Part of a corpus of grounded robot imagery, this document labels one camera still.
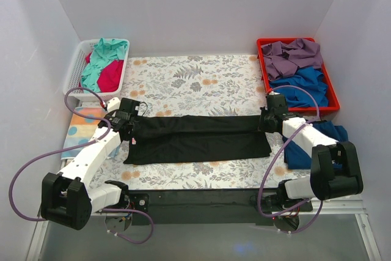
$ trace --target dark blue towel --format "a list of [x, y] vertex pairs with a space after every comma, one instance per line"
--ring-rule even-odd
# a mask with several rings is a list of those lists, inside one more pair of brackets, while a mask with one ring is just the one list
[[[278, 79], [269, 82], [272, 88], [282, 85], [298, 86], [309, 92], [315, 99], [318, 106], [329, 106], [326, 98], [327, 85], [322, 82], [323, 73], [313, 67], [301, 68], [290, 78]], [[314, 107], [311, 98], [294, 88], [278, 89], [276, 92], [284, 94], [289, 107]]]
[[[313, 127], [320, 131], [322, 134], [329, 136], [340, 142], [348, 141], [348, 132], [341, 125], [334, 125], [332, 122], [320, 122], [313, 123]], [[287, 141], [286, 137], [282, 137], [284, 142]], [[284, 160], [288, 163], [289, 169], [310, 169], [311, 157], [304, 152], [295, 142], [290, 142], [284, 151]], [[341, 168], [339, 164], [335, 164], [334, 168]]]

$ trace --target teal cloth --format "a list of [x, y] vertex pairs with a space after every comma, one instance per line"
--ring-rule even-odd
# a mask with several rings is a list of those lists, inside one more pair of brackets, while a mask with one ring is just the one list
[[113, 61], [122, 61], [125, 59], [128, 42], [119, 39], [101, 38], [98, 44], [93, 47], [94, 50], [90, 56], [90, 63], [83, 70], [80, 83], [82, 87], [100, 93], [101, 90], [97, 81], [102, 70]]

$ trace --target black garment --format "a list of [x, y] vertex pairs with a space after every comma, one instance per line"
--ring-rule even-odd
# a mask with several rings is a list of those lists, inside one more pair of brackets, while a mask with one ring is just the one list
[[125, 164], [237, 160], [270, 156], [260, 116], [137, 117]]

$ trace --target floral pattern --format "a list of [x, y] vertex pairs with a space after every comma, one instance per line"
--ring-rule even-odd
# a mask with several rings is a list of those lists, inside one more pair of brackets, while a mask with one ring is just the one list
[[[130, 58], [122, 97], [146, 102], [148, 108], [140, 112], [149, 117], [250, 116], [266, 103], [259, 60], [249, 55]], [[90, 187], [119, 180], [130, 189], [256, 188], [282, 145], [281, 135], [266, 135], [272, 148], [269, 158], [204, 163], [125, 165], [124, 142], [119, 154], [102, 164]], [[266, 186], [307, 175], [309, 171], [289, 171], [280, 156]]]

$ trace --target gray wall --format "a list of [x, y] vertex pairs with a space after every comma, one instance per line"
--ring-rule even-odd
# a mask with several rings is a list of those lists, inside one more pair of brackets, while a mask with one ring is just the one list
[[60, 0], [81, 40], [132, 56], [255, 53], [260, 37], [313, 36], [333, 0]]
[[[7, 192], [16, 170], [64, 143], [70, 114], [62, 81], [79, 40], [58, 0], [0, 0], [0, 260], [24, 260], [34, 222], [17, 217]], [[58, 171], [52, 156], [25, 170], [15, 200], [34, 217], [41, 181]]]
[[383, 260], [391, 259], [391, 0], [335, 0], [315, 38], [359, 153], [364, 202]]

